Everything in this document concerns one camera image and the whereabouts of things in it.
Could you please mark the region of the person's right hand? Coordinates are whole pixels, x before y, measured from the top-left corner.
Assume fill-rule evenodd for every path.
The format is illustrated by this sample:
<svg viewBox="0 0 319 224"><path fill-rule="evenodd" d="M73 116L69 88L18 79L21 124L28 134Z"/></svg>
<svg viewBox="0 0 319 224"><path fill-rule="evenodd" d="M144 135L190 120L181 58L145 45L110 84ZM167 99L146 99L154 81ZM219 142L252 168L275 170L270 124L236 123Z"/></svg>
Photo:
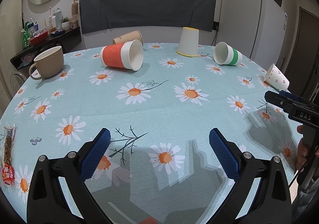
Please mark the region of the person's right hand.
<svg viewBox="0 0 319 224"><path fill-rule="evenodd" d="M299 125L297 127L297 132L299 134L303 134L303 125ZM295 168L297 170L300 170L300 168L303 166L303 164L306 162L306 157L308 156L308 148L303 143L303 138L299 141L298 147L297 147L297 159L295 163ZM316 172L313 176L313 179L318 178L318 168L316 169Z"/></svg>

